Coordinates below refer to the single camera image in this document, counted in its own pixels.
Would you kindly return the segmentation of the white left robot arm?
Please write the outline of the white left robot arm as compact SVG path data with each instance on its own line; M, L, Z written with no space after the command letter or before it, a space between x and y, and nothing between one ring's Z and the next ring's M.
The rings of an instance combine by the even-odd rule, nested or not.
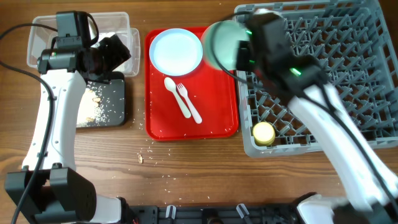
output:
M131 54L118 36L91 36L96 25L83 11L58 12L49 49L34 78L41 84L34 137L18 172L6 175L5 189L16 205L14 218L29 223L134 223L122 197L105 197L76 171L74 142L78 109L88 82L114 85L117 68Z

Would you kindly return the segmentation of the mint green bowl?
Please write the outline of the mint green bowl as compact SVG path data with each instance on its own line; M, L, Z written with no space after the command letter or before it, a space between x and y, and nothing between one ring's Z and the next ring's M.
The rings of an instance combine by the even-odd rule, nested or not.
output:
M228 70L236 69L239 42L248 41L249 36L246 29L235 21L223 21L215 34L214 41L211 42L210 35L214 33L214 28L218 24L209 26L201 37L203 46L203 58L207 65L214 69L221 70L211 54L211 43L214 44L214 53L224 68Z

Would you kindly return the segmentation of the yellow plastic cup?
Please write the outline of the yellow plastic cup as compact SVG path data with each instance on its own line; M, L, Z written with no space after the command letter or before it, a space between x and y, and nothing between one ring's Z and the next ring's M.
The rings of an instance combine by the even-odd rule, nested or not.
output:
M275 140L275 130L268 122L260 122L253 126L252 135L259 146L270 146Z

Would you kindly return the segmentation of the rice and food scraps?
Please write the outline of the rice and food scraps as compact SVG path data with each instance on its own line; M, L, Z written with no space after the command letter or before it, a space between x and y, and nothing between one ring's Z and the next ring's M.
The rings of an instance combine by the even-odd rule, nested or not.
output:
M88 82L80 102L76 126L78 128L100 126L106 121L104 112L102 86Z

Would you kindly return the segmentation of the white plastic spoon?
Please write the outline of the white plastic spoon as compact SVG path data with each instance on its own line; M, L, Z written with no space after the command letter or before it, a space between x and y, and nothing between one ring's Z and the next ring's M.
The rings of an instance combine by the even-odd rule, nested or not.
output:
M180 95L177 93L177 86L176 86L175 82L171 78L166 77L164 79L164 85L165 85L166 89L168 91L172 92L172 94L174 95L174 97L177 101L177 104L178 104L179 108L181 109L183 116L185 118L190 118L191 112L189 111L189 109L187 108L187 106L185 105L183 100L181 99Z

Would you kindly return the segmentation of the light blue plate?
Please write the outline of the light blue plate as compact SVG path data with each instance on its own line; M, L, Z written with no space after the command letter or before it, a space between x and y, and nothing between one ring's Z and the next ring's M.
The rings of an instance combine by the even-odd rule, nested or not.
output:
M151 64L164 75L180 77L194 71L203 58L199 38L191 31L173 28L157 34L149 46Z

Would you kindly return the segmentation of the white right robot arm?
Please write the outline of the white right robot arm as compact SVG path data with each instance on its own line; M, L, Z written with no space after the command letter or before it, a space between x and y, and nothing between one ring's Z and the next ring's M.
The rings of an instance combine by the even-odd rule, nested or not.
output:
M296 56L284 18L261 9L249 13L226 38L236 44L236 69L259 72L261 89L275 93L314 135L336 170L345 198L313 194L297 204L305 223L396 223L397 175L373 151L343 106L337 89L311 55Z

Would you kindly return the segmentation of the white plastic fork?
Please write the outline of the white plastic fork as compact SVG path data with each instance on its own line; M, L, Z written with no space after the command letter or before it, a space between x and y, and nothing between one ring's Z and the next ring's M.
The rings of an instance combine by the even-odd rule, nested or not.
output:
M188 96L188 91L185 88L185 86L182 83L179 83L179 84L177 84L177 90L180 93L180 95L183 96L183 98L185 99L185 101L188 105L188 109L190 110L196 124L201 124L203 121L202 117L200 116L199 112L197 111L197 109L195 108L193 103L191 102L191 100Z

